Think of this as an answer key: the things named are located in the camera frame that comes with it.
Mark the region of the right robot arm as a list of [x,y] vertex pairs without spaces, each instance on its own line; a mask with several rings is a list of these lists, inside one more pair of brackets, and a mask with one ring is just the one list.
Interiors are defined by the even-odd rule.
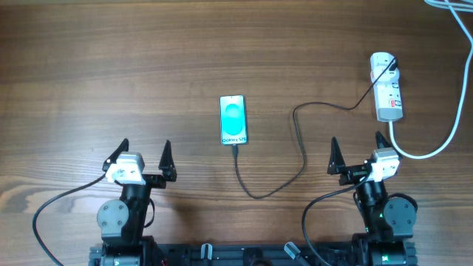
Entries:
[[340,185],[354,185],[354,200],[365,225],[365,233],[352,237],[350,264],[352,265],[417,265],[418,258],[413,237],[418,204],[402,193],[388,194],[384,181],[398,173],[401,156],[376,132],[377,149],[369,159],[348,166],[338,141],[331,140],[327,167],[330,175],[338,174]]

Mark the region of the Galaxy S25 smartphone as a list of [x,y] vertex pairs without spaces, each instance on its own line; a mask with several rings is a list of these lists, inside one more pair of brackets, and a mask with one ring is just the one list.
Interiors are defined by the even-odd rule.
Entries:
[[245,98],[229,95],[220,98],[221,144],[225,146],[248,142]]

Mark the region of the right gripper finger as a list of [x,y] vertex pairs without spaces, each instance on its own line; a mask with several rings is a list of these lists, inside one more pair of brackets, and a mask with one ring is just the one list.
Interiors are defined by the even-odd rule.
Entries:
[[335,174],[343,174],[347,171],[347,167],[341,153],[341,149],[339,147],[338,141],[336,137],[332,137],[331,139],[331,152],[330,152],[330,159],[327,167],[327,174],[335,175]]
[[380,131],[375,133],[376,145],[379,149],[386,149],[391,147],[391,143],[382,135]]

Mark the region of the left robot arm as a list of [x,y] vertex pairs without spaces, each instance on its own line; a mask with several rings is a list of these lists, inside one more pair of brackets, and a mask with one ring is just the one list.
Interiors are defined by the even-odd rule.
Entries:
[[145,174],[141,153],[129,151],[129,140],[124,139],[104,161],[103,171],[110,183],[121,186],[118,199],[102,204],[97,213],[103,244],[91,249],[89,264],[106,265],[167,265],[164,252],[152,236],[144,236],[143,229],[152,222],[146,221],[153,188],[164,189],[167,182],[177,179],[172,158],[171,142],[166,141],[160,158],[159,174]]

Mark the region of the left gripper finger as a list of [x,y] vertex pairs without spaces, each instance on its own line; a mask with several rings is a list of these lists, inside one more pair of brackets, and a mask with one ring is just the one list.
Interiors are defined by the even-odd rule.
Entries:
[[171,151],[171,141],[167,140],[160,158],[158,168],[162,172],[162,176],[166,181],[175,182],[177,179],[177,170]]
[[129,150],[129,140],[127,138],[124,138],[121,144],[103,162],[102,171],[108,171],[109,167],[112,164],[116,163],[119,155],[122,152],[128,151],[128,150]]

